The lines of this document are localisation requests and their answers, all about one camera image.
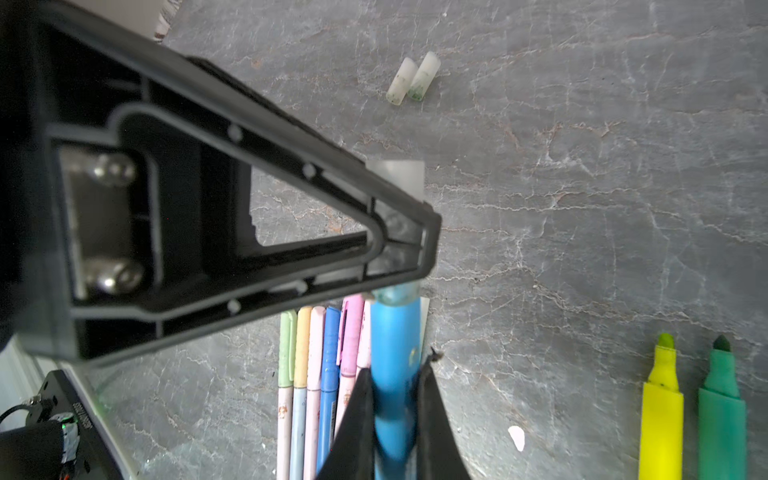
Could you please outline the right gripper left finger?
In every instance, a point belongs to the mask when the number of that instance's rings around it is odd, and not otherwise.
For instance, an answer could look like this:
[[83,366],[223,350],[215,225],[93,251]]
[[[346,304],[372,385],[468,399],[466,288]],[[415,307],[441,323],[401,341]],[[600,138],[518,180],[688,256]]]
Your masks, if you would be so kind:
[[358,376],[319,480],[373,480],[375,478],[375,402],[370,369]]

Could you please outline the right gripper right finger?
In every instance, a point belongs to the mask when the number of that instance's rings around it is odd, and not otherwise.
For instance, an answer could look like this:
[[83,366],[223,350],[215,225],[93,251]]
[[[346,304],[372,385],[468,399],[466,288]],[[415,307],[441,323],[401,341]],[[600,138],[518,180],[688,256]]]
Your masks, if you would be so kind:
[[432,364],[443,354],[434,348],[427,355],[416,391],[416,469],[418,479],[465,479],[470,475],[452,433]]

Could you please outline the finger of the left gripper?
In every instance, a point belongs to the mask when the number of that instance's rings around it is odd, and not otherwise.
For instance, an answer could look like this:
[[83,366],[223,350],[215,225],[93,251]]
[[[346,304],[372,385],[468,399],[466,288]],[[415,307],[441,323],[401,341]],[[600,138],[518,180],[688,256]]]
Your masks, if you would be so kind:
[[1,5],[1,338],[111,363],[420,280],[431,206],[211,62]]

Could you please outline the blue highlighter marker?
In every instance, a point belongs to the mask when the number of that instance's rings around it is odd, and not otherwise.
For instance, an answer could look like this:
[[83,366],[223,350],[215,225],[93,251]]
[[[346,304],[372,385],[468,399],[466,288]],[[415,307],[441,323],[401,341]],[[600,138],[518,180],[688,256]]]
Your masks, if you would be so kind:
[[415,443],[415,383],[421,362],[417,281],[374,292],[371,372],[374,383],[377,479],[405,479]]

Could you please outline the yellow highlighter marker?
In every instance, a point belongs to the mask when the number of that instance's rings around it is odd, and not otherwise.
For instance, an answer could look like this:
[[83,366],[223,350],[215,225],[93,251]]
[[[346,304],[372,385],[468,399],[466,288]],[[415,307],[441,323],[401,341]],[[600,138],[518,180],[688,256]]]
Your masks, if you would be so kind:
[[654,364],[643,385],[638,478],[680,480],[683,471],[684,395],[677,377],[671,334],[655,345]]

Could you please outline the green highlighter marker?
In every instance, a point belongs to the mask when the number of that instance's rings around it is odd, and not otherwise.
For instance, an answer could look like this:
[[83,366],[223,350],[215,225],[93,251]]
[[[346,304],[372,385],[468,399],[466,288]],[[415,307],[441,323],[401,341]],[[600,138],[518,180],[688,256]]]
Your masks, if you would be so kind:
[[698,477],[747,477],[747,411],[736,378],[729,340],[720,335],[709,355],[709,372],[698,391]]

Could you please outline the clear green marker cap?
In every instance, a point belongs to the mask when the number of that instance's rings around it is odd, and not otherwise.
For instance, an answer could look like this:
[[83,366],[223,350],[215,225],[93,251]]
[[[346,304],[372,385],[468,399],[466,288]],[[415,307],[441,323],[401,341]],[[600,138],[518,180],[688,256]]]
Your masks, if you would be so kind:
[[415,73],[408,90],[408,96],[415,101],[422,101],[431,86],[441,66],[441,60],[433,51],[429,51],[417,72]]

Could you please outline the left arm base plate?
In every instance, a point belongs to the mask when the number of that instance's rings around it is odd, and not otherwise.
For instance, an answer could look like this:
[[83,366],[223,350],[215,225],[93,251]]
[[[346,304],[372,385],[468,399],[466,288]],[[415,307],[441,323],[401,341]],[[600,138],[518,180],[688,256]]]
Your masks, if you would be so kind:
[[119,462],[117,452],[98,420],[91,415],[86,397],[64,370],[50,371],[39,389],[43,400],[52,403],[50,412],[32,416],[28,424],[47,420],[51,416],[71,414],[78,426],[79,443],[74,460],[68,465],[71,479],[129,479],[126,468]]

